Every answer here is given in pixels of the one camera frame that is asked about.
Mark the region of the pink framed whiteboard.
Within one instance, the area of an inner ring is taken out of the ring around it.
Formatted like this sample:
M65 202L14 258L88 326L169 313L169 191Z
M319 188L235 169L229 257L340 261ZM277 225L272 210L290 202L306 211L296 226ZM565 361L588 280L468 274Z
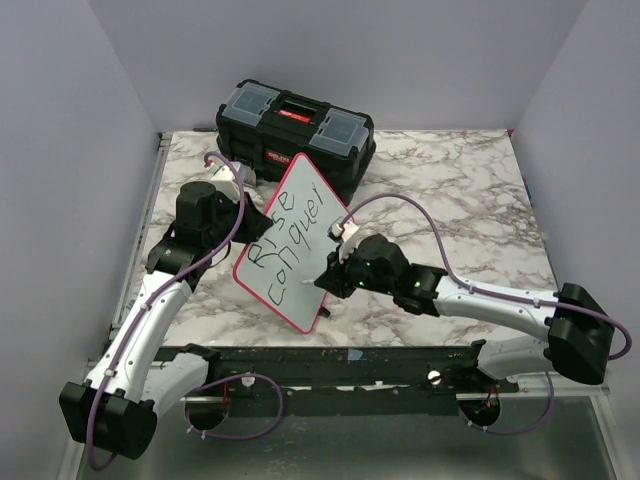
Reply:
M291 161L265 215L273 226L246 246L233 269L235 281L303 334L315 327L326 292L301 280L318 278L337 244L328 228L348 213L308 156Z

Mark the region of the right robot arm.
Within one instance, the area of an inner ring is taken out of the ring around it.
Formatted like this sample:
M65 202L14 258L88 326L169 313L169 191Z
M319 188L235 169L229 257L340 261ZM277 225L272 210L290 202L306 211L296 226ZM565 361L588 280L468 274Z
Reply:
M339 298L364 289L391 296L414 315L463 317L517 331L516 338L482 342L478 356L461 365L461 382L471 391L524 373L556 372L586 385L604 381L614 329L577 284L554 292L472 283L410 262L380 234L362 240L346 257L331 252L313 284Z

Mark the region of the black plastic toolbox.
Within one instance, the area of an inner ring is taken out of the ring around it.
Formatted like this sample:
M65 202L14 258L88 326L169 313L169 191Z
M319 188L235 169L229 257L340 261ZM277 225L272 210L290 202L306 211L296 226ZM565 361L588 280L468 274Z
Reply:
M374 123L361 112L246 79L216 114L221 154L256 178L282 179L305 154L348 205L376 150Z

